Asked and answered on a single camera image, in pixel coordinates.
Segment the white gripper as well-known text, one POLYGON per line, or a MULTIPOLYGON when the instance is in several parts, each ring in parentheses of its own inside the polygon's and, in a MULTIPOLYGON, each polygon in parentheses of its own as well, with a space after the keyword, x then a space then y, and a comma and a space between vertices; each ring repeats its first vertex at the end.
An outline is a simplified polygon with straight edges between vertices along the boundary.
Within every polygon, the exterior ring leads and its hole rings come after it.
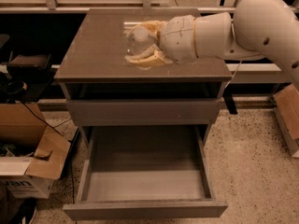
POLYGON ((144 21, 125 31, 129 35, 135 28, 144 27, 160 37, 159 47, 129 45, 125 60, 138 67, 151 68, 171 63, 185 64, 197 59, 194 48, 192 15, 179 16, 170 21, 144 21))

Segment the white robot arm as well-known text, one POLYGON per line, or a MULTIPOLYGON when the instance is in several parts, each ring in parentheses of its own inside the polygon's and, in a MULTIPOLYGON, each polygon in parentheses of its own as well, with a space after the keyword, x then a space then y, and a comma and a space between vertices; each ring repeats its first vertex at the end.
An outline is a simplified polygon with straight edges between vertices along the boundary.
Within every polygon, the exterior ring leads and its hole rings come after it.
POLYGON ((233 14, 144 21, 127 30, 126 38, 125 59, 139 67, 266 58, 293 86, 299 83, 299 20, 283 0, 242 0, 233 14))

